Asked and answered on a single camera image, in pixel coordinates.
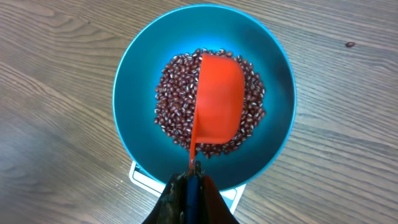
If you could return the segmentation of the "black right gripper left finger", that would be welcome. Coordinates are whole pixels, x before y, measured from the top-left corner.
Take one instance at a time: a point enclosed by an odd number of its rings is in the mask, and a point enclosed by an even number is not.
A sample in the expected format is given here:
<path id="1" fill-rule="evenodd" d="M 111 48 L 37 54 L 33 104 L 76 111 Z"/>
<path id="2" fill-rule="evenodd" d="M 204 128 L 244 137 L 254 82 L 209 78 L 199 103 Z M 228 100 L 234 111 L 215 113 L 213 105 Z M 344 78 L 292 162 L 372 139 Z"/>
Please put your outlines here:
<path id="1" fill-rule="evenodd" d="M 143 224 L 181 224 L 186 204 L 187 178 L 174 174 Z"/>

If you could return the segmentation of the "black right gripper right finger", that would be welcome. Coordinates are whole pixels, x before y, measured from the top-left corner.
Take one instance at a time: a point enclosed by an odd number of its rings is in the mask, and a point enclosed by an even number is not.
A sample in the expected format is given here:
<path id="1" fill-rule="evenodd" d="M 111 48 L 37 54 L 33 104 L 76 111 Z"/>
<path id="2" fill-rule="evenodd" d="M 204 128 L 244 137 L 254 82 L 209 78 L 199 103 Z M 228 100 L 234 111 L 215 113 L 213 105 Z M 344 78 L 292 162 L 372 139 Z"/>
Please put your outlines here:
<path id="1" fill-rule="evenodd" d="M 209 175 L 201 171 L 200 161 L 195 162 L 198 174 L 198 224 L 239 224 L 224 202 L 219 190 Z"/>

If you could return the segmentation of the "orange scoop blue handle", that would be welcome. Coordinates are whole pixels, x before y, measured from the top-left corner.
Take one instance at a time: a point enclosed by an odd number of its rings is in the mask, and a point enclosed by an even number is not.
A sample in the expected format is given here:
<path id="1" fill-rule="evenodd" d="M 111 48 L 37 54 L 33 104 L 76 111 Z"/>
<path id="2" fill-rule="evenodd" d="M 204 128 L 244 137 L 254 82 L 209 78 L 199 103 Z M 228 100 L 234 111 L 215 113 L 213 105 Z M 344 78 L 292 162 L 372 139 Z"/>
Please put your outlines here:
<path id="1" fill-rule="evenodd" d="M 195 146 L 224 144 L 236 135 L 244 100 L 244 75 L 231 58 L 202 55 L 189 154 L 184 222 L 197 223 L 198 174 Z"/>

